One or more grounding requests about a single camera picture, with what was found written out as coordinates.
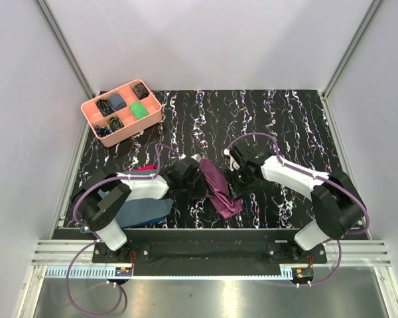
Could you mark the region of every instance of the blue cloth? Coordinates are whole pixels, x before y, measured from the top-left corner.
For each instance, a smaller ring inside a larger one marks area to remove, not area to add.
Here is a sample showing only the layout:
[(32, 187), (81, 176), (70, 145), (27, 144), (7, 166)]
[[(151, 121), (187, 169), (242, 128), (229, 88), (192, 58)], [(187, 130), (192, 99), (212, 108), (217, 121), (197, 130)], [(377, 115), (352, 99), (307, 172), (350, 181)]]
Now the blue cloth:
[[(115, 220), (122, 229), (163, 222), (165, 217), (171, 212), (173, 203), (174, 200), (172, 199), (126, 201), (115, 216)], [(80, 232), (90, 233), (91, 231), (80, 227)]]
[(127, 106), (124, 99), (118, 93), (113, 93), (112, 95), (110, 95), (109, 102), (111, 103), (111, 106), (115, 111), (119, 111)]

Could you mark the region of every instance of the purple cloth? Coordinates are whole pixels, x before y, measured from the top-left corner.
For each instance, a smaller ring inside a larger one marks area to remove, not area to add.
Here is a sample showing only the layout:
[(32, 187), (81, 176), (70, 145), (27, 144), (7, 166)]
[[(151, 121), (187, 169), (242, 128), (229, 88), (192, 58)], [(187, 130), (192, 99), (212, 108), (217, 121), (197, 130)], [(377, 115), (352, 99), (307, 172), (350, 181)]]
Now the purple cloth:
[(240, 200), (230, 200), (226, 178), (211, 159), (203, 158), (199, 165), (208, 185), (214, 192), (214, 196), (210, 200), (223, 219), (226, 220), (242, 211), (243, 207)]

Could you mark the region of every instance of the pink tray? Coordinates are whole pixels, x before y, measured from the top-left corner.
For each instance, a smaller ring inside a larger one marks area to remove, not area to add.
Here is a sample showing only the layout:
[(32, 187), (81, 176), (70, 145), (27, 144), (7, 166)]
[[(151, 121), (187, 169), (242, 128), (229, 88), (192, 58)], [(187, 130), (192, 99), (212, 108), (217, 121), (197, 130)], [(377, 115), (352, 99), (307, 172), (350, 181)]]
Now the pink tray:
[[(142, 100), (139, 100), (132, 90), (132, 87), (134, 87), (138, 83), (143, 83), (143, 85), (145, 85), (145, 87), (149, 91), (149, 96), (143, 98)], [(109, 116), (103, 117), (98, 109), (98, 106), (96, 105), (96, 101), (101, 98), (108, 98), (113, 93), (120, 94), (120, 96), (122, 96), (122, 98), (126, 102), (127, 106), (120, 109), (119, 111), (110, 114)], [(135, 101), (140, 101), (143, 106), (146, 107), (149, 115), (137, 120), (133, 116), (129, 108), (130, 105)], [(118, 142), (121, 142), (122, 140), (145, 130), (147, 127), (157, 124), (162, 120), (162, 105), (158, 102), (157, 98), (152, 94), (151, 90), (146, 86), (146, 84), (140, 79), (130, 81), (125, 85), (112, 89), (107, 93), (104, 93), (100, 96), (97, 96), (96, 98), (85, 102), (81, 105), (81, 110), (86, 117), (90, 127), (92, 128), (94, 135), (97, 139), (101, 141), (101, 143), (105, 147), (113, 146), (114, 144), (117, 144)], [(96, 130), (94, 129), (94, 127), (109, 127), (107, 125), (107, 121), (112, 117), (119, 117), (122, 120), (124, 127), (107, 135), (106, 137), (99, 137), (98, 134), (96, 134)]]

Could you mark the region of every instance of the white wall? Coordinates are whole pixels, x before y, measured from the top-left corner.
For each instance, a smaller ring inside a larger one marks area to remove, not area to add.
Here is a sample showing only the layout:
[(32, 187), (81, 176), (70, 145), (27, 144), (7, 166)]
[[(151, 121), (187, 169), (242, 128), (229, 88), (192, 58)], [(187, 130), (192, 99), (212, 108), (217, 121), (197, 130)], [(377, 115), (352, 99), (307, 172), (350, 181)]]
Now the white wall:
[(95, 91), (324, 89), (371, 0), (48, 0)]
[(85, 100), (34, 1), (0, 0), (0, 318), (51, 230)]
[(386, 1), (329, 97), (346, 156), (398, 279), (398, 0)]

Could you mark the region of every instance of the red cloth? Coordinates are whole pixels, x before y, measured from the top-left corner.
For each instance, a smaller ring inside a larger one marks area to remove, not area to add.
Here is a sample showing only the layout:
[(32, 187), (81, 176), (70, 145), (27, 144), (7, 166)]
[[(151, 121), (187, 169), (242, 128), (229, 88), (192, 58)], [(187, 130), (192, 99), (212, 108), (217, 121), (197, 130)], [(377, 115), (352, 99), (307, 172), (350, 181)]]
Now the red cloth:
[(143, 171), (143, 170), (156, 170), (158, 167), (156, 167), (154, 164), (151, 164), (150, 166), (145, 166), (139, 169), (134, 169), (132, 171)]

